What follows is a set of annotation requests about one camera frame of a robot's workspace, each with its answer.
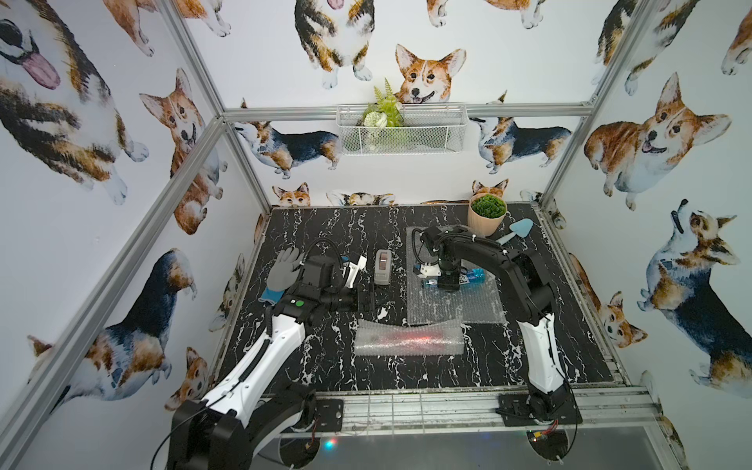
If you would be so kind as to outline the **blue wine bottle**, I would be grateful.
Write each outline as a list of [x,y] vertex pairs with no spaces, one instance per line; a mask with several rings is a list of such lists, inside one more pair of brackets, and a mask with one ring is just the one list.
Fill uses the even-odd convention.
[[[422,279],[423,288],[438,288],[440,276],[428,276]],[[469,284],[484,283],[486,279],[485,270],[482,268],[462,268],[458,274],[458,285],[460,287]]]

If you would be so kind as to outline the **grey tape dispenser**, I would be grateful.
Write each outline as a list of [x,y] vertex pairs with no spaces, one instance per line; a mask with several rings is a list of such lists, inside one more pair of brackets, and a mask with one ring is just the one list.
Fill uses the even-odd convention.
[[374,268],[374,284],[387,286],[391,283],[393,254],[390,250],[381,249],[376,252]]

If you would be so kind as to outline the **bubble wrap sheet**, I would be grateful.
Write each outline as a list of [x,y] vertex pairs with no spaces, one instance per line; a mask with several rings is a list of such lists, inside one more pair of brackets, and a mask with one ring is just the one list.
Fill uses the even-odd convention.
[[465,341],[457,319],[415,327],[358,321],[356,356],[461,356]]
[[[411,240],[415,229],[416,226],[407,227],[407,324],[417,326],[453,319],[463,324],[507,323],[497,278],[486,270],[484,283],[465,285],[457,292],[422,287],[423,278],[413,272],[413,266],[418,264]],[[479,268],[465,260],[462,267]]]

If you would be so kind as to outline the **red wine bottle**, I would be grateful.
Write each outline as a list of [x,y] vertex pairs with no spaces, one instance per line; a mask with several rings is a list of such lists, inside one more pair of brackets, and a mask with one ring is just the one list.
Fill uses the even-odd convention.
[[432,351],[454,348],[456,339],[444,333],[396,333],[390,337],[390,346],[417,351]]

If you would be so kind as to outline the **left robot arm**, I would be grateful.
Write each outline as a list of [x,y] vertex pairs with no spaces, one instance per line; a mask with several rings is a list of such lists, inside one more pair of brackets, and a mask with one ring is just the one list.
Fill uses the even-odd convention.
[[354,313],[362,290],[356,278],[366,257],[278,254],[260,299],[264,333],[200,401],[185,401],[172,417],[168,469],[248,469],[270,441],[290,427],[315,419],[315,390],[289,384],[268,401],[262,395],[289,356],[303,345],[325,313]]

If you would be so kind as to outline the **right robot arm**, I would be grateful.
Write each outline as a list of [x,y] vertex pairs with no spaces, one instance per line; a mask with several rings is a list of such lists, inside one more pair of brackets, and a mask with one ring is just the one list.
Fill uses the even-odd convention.
[[500,409],[503,417],[550,423],[560,419],[573,392],[560,364],[555,335],[558,312],[552,278],[540,254],[520,252],[501,241],[478,237],[464,226],[414,229],[411,248],[417,260],[424,248],[439,269],[438,288],[460,290],[462,264],[470,262],[495,276],[505,309],[520,328],[528,363],[528,396],[523,405]]

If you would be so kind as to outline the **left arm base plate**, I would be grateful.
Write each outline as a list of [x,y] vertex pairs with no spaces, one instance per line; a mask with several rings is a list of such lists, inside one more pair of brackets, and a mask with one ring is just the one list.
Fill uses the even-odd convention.
[[343,428],[344,405],[342,399],[314,398],[307,405],[305,432],[340,432]]

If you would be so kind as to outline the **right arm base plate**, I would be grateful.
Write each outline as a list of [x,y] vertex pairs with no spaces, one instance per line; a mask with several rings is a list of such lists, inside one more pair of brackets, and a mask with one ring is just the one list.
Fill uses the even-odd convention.
[[573,395],[566,391],[552,397],[528,394],[498,395],[495,413],[501,416],[507,427],[548,426],[555,421],[559,425],[583,423]]

